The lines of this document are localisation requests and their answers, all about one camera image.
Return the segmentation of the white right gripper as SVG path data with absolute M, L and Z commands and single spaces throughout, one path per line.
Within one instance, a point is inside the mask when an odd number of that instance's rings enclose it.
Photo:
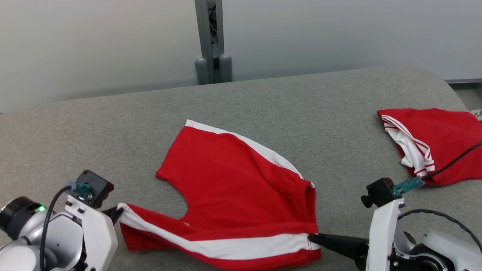
M 308 240 L 353 260 L 367 260 L 367 271 L 389 271 L 392 245 L 400 205 L 404 199 L 395 199 L 377 208 L 372 216 L 369 240 L 333 234 L 310 234 Z

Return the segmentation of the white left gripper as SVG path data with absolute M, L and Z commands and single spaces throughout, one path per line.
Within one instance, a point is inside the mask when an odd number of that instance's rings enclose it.
M 118 247 L 114 225 L 124 208 L 114 206 L 100 212 L 73 196 L 67 196 L 67 201 L 71 205 L 66 211 L 81 220 L 86 271 L 107 271 Z

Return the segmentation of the red shorts white stripes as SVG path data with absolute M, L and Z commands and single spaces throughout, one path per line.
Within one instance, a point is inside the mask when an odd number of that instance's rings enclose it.
M 316 188 L 275 151 L 187 120 L 156 172 L 186 200 L 182 218 L 120 203 L 130 251 L 175 248 L 228 271 L 268 271 L 321 258 Z

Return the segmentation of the red basketball jersey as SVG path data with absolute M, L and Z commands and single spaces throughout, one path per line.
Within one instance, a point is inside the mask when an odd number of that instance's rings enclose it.
M 433 186 L 482 180 L 482 122 L 471 113 L 438 108 L 377 113 L 411 176 Z

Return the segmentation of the grey partition post with feet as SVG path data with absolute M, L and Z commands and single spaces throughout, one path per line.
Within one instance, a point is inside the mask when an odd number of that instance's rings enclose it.
M 224 51 L 222 0 L 194 0 L 201 57 L 194 61 L 200 85 L 233 81 L 232 57 Z

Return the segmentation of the grey partition base rail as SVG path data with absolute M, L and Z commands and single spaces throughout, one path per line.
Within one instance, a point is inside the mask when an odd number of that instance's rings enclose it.
M 476 79 L 447 79 L 445 82 L 454 90 L 482 91 L 482 78 Z

